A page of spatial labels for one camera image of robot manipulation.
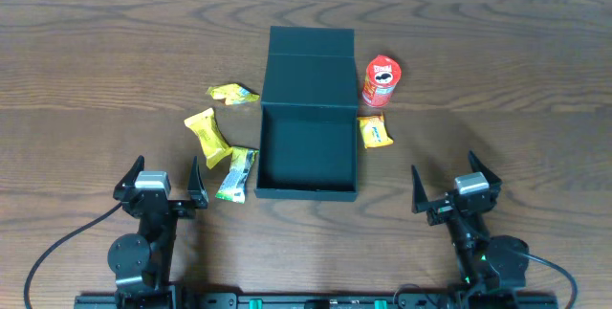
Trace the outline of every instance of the pringles can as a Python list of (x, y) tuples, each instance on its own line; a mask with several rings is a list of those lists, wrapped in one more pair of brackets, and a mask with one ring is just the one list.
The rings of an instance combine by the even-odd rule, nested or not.
[(387, 105), (401, 76), (402, 69), (395, 60), (385, 55), (378, 55), (365, 70), (365, 84), (363, 84), (365, 103), (371, 107)]

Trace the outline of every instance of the dark green box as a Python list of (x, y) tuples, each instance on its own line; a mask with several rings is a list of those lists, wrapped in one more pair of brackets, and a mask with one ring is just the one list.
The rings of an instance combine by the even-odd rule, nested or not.
[(352, 30), (271, 28), (258, 198), (357, 198), (353, 40)]

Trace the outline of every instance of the wood grain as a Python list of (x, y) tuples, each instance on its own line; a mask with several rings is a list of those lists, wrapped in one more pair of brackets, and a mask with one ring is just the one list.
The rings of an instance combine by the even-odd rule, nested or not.
[[(407, 75), (383, 110), (392, 146), (360, 150), (356, 203), (212, 199), (182, 222), (173, 279), (245, 292), (391, 292), (457, 280), (444, 227), (409, 211), (408, 169), (429, 193), (468, 171), (473, 149), (505, 181), (486, 215), (573, 273), (579, 308), (612, 301), (612, 0), (0, 0), (0, 307), (22, 307), (27, 272), (65, 233), (110, 209), (142, 154), (185, 194), (201, 156), (183, 119), (213, 106), (231, 144), (258, 147), (271, 25), (356, 31), (360, 77), (377, 54)], [(362, 107), (363, 114), (378, 112)], [(204, 170), (213, 194), (229, 166)], [(248, 188), (253, 189), (256, 174)], [(110, 244), (137, 222), (118, 212), (71, 240), (33, 282), (35, 308), (110, 292)], [(569, 285), (532, 264), (530, 289)]]

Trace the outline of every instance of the candy wrapper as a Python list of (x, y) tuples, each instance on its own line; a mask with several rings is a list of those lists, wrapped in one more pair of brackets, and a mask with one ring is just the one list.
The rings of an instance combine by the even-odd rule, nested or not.
[(259, 99), (259, 95), (252, 94), (238, 84), (210, 87), (207, 94), (210, 94), (213, 99), (225, 99), (226, 105), (255, 102)]
[(383, 115), (375, 117), (358, 117), (361, 135), (365, 148), (379, 147), (393, 144), (393, 140), (386, 134), (384, 129)]
[(185, 119), (187, 126), (200, 139), (200, 144), (207, 157), (207, 167), (213, 168), (224, 157), (230, 155), (231, 147), (226, 143), (217, 127), (212, 108)]
[(257, 152), (257, 150), (246, 147), (233, 147), (229, 174), (226, 176), (223, 184), (221, 184), (221, 188), (219, 188), (216, 195), (217, 198), (244, 204), (246, 199), (245, 183), (249, 177), (249, 171), (251, 171), (251, 166), (255, 161)]

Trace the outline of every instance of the black cable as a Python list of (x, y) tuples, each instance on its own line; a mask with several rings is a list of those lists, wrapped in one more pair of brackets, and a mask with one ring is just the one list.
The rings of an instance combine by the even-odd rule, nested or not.
[(45, 251), (45, 253), (43, 253), (38, 258), (38, 260), (36, 260), (36, 262), (32, 266), (32, 269), (28, 273), (28, 278), (26, 278), (26, 284), (23, 286), (23, 301), (26, 304), (26, 309), (32, 309), (32, 304), (30, 303), (30, 285), (32, 285), (32, 279), (34, 278), (34, 274), (36, 273), (36, 270), (38, 270), (38, 267), (47, 258), (47, 256), (49, 256), (49, 254), (51, 254), (57, 247), (61, 246), (62, 243), (68, 241), (71, 238), (73, 238), (75, 235), (77, 235), (77, 234), (79, 234), (81, 232), (84, 232), (84, 231), (88, 230), (89, 228), (95, 226), (97, 223), (99, 223), (99, 222), (103, 221), (104, 219), (108, 218), (108, 216), (110, 216), (111, 214), (115, 213), (115, 211), (119, 210), (120, 208), (121, 208), (121, 204), (117, 204), (111, 210), (109, 210), (108, 212), (104, 213), (102, 216), (94, 219), (93, 221), (85, 224), (84, 226), (82, 226), (82, 227), (76, 229), (75, 231), (70, 232), (69, 234), (65, 235), (64, 237), (60, 238), (51, 247), (49, 247), (49, 249), (47, 251)]
[(400, 285), (400, 287), (395, 291), (395, 294), (393, 294), (393, 301), (391, 301), (391, 304), (395, 304), (396, 303), (395, 298), (397, 298), (398, 293), (400, 293), (403, 289), (405, 289), (407, 287), (413, 287), (413, 288), (419, 289), (421, 291), (421, 293), (423, 295), (425, 295), (425, 297), (427, 298), (429, 303), (433, 304), (434, 307), (440, 309), (440, 305), (438, 305), (438, 303), (433, 301), (433, 299), (431, 299), (431, 297), (425, 292), (425, 290), (421, 286), (419, 286), (417, 284), (413, 284), (413, 283), (406, 283), (406, 284)]
[[(466, 226), (466, 228), (468, 228), (468, 230), (470, 231), (470, 233), (474, 234), (476, 237), (490, 242), (491, 239), (488, 238), (487, 236), (483, 235), (480, 232), (477, 232), (476, 229), (474, 229), (470, 224), (468, 224), (462, 217), (461, 215), (457, 214), (457, 218), (463, 223), (464, 226)], [(565, 309), (571, 309), (574, 306), (574, 303), (576, 303), (576, 299), (578, 298), (578, 284), (576, 283), (576, 280), (574, 279), (574, 277), (572, 276), (572, 274), (570, 274), (569, 272), (567, 272), (567, 270), (565, 270), (564, 268), (562, 268), (561, 266), (557, 265), (554, 262), (548, 261), (544, 258), (541, 258), (539, 256), (535, 256), (533, 254), (528, 254), (528, 253), (523, 253), (523, 252), (518, 252), (518, 251), (514, 251), (510, 248), (507, 247), (503, 247), (505, 250), (512, 252), (514, 254), (523, 256), (525, 258), (528, 258), (530, 260), (533, 260), (535, 262), (538, 262), (544, 266), (548, 266), (550, 268), (552, 268), (553, 270), (561, 273), (562, 275), (564, 275), (567, 280), (569, 280), (570, 285), (572, 286), (572, 294), (570, 295), (570, 300), (567, 302), (567, 305), (565, 306)]]

